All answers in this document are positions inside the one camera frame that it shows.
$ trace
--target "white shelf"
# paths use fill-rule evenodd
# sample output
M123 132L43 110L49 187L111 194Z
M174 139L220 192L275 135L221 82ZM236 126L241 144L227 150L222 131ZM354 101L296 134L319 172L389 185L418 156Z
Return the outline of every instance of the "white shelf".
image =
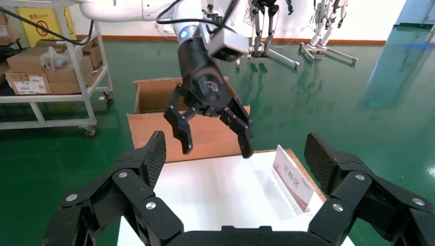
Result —
M27 7L27 8L49 8L56 7L66 8L72 5L76 5L79 1L74 0L5 0L2 1L2 7Z
M6 0L1 1L1 6L10 7L35 7L35 8L51 8L55 10L57 21L59 22L62 34L64 36L69 35L69 29L64 18L63 8L78 4L80 0ZM81 94L74 95L19 95L19 96L0 96L0 104L12 104L12 103L29 103L33 113L36 116L36 121L18 121L18 122L0 122L0 129L23 129L23 128L42 128L42 127L73 127L77 126L89 130L91 126L96 125L96 119L90 103L90 96L94 92L109 92L112 91L112 79L110 77L109 68L107 66L106 53L104 50L103 39L101 37L101 31L98 22L94 22L94 31L91 35L91 40L97 38L98 45L101 51L101 57L103 60L103 70L96 79L95 83L86 88L86 84L83 80L83 75L80 70L79 61L76 58L76 52L82 50L84 46L74 46L67 43L69 54L72 58L73 67L77 75L78 85L81 90ZM103 77L107 75L108 86L99 87ZM37 103L49 103L56 101L83 101L86 106L89 118L87 119L65 119L65 120L45 120Z

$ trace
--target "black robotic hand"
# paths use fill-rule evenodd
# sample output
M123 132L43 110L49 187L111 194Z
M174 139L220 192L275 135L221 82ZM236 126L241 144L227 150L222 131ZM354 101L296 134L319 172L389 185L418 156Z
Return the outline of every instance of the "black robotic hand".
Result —
M287 8L288 8L288 15L291 15L293 13L293 5L291 4L291 0L286 0Z
M228 95L224 78L207 54L202 39L194 37L184 41L178 49L178 57L183 84L175 88L164 117L172 126L173 136L181 141L183 154L193 149L188 120L202 114L220 117L237 134L243 157L249 158L253 154L252 120L241 102ZM183 114L176 108L180 96L189 107Z

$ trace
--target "cable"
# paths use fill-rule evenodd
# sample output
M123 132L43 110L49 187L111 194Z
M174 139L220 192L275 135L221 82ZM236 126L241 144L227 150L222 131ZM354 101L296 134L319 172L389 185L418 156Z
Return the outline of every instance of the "cable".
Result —
M167 40L178 41L178 39L176 38L176 36L174 36L174 38L169 38L169 37L172 37L172 36L167 36L167 35L165 35L163 32L161 32L161 31L160 31L160 28L159 28L157 25L155 25L155 28L157 29L157 31L160 33L161 36L165 37L165 39L167 39Z
M230 4L228 5L227 11L225 11L224 18L222 19L223 24L227 23L238 2L239 0L231 0ZM216 27L216 29L213 30L213 33L218 33L221 29L222 27Z
M52 31L48 30L47 28L45 28L45 27L43 27L43 26L40 26L40 25L38 25L38 24L36 24L36 23L34 23L34 22L31 22L30 20L28 20L28 19L26 19L26 18L24 18L24 17L21 17L21 16L15 14L15 13L12 13L11 11L9 11L9 10L3 8L3 7L0 7L0 11L1 11L1 12L4 12L4 13L6 13L6 14L9 14L10 16L12 16L12 17L14 17L14 18L17 18L17 19L21 20L22 22L25 22L25 23L27 23L27 24L30 24L30 25L32 25L32 26L38 28L38 29L41 29L41 30L43 30L43 31L45 31L45 32L47 32L47 33L50 33L50 34L53 35L53 36L56 36L56 37L58 37L58 38L60 38L60 39L62 39L62 40L68 41L68 42L70 42L70 43L72 43L72 44L75 44L75 45L86 45L86 44L88 44L88 43L90 42L90 40L91 40L92 29L93 29L93 26L94 26L94 20L91 20L91 26L90 26L90 28L89 28L88 38L87 38L83 43L80 43L80 42L76 42L76 41L74 41L74 40L71 40L71 39L69 39L69 38L66 38L66 37L64 37L64 36L62 36L62 35L59 35L59 34L57 34L57 33L55 33L55 32L52 32Z
M211 20L207 20L207 19L170 19L170 20L161 20L160 18L162 18L162 16L164 14L166 14L170 9L172 9L176 4L178 4L179 2L181 2L182 0L175 0L171 5L169 5L168 8L166 8L165 10L163 10L156 18L155 22L158 24L175 24L175 23L183 23L183 22L200 22L200 23L209 23L209 24L213 24L217 27L221 27L221 28L226 28L229 29L233 32L235 32L233 29L231 29L230 27L226 26L225 23L217 23L217 22L213 22Z
M246 11L245 15L243 16L243 23L254 26L254 21L250 18L251 17L251 5L249 4L249 0L246 1Z
M311 30L313 30L314 31L314 29L312 28L312 27L310 27L309 26L310 24L308 24L308 25L306 25L306 26L304 26L303 28L302 28L302 30L299 32L299 34L296 36L296 37L294 37L288 44L286 44L286 45L283 45L283 46L273 46L274 48L276 48L276 49L280 49L280 48L283 48L283 47L287 47L287 46L289 46L296 38L298 38L299 37L299 35L301 35L301 33L304 31L304 29L306 28L306 27L308 27L308 28L310 28Z

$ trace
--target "green epoxy floor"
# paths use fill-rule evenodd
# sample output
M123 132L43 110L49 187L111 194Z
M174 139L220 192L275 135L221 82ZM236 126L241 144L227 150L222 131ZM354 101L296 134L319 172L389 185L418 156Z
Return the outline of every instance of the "green epoxy floor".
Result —
M336 47L358 57L356 67L329 57L310 65L298 55L298 46L288 46L277 51L300 61L297 70L269 59L249 64L245 58L239 72L234 64L222 64L222 73L242 102L251 105L256 150L281 144L304 162L307 134L321 132L334 147L359 155L379 176L435 203L435 55L433 47L422 44L427 32L394 29L385 49ZM85 138L77 128L0 131L4 245L39 244L58 199L133 148L126 114L134 107L134 80L180 76L175 43L107 41L105 47L114 101L92 97L95 138ZM86 115L79 103L41 106L51 118ZM26 105L0 105L1 121L26 115L32 118ZM116 245L117 230L118 223L109 226L97 245ZM388 245L362 221L350 237L357 246Z

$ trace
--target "metal stand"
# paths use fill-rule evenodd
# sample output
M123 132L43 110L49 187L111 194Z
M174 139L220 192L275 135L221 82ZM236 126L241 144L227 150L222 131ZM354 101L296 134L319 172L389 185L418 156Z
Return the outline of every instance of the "metal stand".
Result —
M64 17L63 8L77 4L77 1L4 1L2 6L11 7L33 7L33 8L51 8L54 9L57 16L57 21L61 27L62 35L68 37L70 35L67 22ZM101 51L101 57L103 61L102 72L96 79L95 83L91 87L86 87L86 83L83 79L82 72L80 70L79 61L76 57L76 52L82 50L84 46L74 46L71 43L66 42L69 55L72 59L75 75L77 76L78 85L81 90L81 94L73 95L19 95L19 96L1 96L0 104L10 103L29 103L33 113L36 116L35 121L17 121L17 122L0 122L0 129L24 129L24 128L43 128L43 127L79 127L86 130L86 135L92 137L96 133L95 125L96 119L92 109L90 96L94 92L103 92L107 100L112 99L112 79L109 73L109 67L107 65L106 52L104 51L103 39L101 37L100 26L98 22L94 22L94 32L91 35L91 40L97 38L98 45ZM99 87L104 75L107 74L108 86ZM88 118L82 119L62 119L62 120L45 120L38 107L39 103L48 103L53 101L83 101L86 106Z
M435 44L435 25L430 30L429 35L427 35L425 42Z
M272 49L269 49L269 52L267 53L267 55L270 58L275 59L275 60L277 60L279 62L282 62L282 63L288 65L291 68L297 68L299 66L299 63L297 61L294 61L294 60L292 60L292 59L290 59L290 58L288 58L286 56L283 56L283 55L279 54L278 52L276 52L276 51L274 51ZM261 58L261 57L254 57L252 55L246 55L245 57ZM235 67L237 69L240 68L240 58L237 59Z
M310 60L310 62L313 62L315 59L315 56L312 55L313 51L316 52L317 54L322 54L322 53L324 54L326 52L330 52L332 54L338 55L338 56L343 57L345 59L351 60L352 64L355 64L358 61L358 58L356 58L356 57L346 55L345 53L342 53L340 51L337 51L337 50L334 50L331 48L326 48L326 49L315 48L315 49L313 49L313 48L306 46L305 43L301 43L300 46L301 46L301 52L307 56L307 58Z

